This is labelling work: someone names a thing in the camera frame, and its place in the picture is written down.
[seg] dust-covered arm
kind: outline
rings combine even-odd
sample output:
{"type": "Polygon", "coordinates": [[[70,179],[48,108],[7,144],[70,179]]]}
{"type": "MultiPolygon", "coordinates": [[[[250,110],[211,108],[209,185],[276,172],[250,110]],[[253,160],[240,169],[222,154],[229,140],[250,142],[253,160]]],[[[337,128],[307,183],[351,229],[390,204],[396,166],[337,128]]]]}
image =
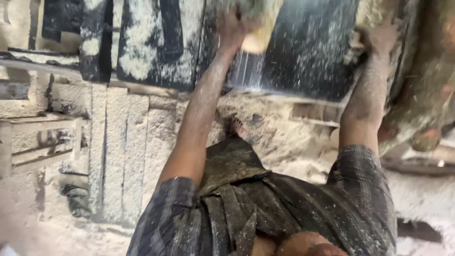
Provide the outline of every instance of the dust-covered arm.
{"type": "Polygon", "coordinates": [[[231,62],[246,34],[257,22],[242,20],[231,11],[220,19],[220,47],[191,96],[178,132],[177,143],[161,172],[157,187],[175,177],[190,178],[199,186],[204,172],[207,137],[215,119],[218,98],[231,62]]]}
{"type": "Polygon", "coordinates": [[[365,145],[378,155],[378,130],[384,113],[390,51],[398,36],[392,17],[366,35],[371,53],[341,117],[339,147],[365,145]]]}

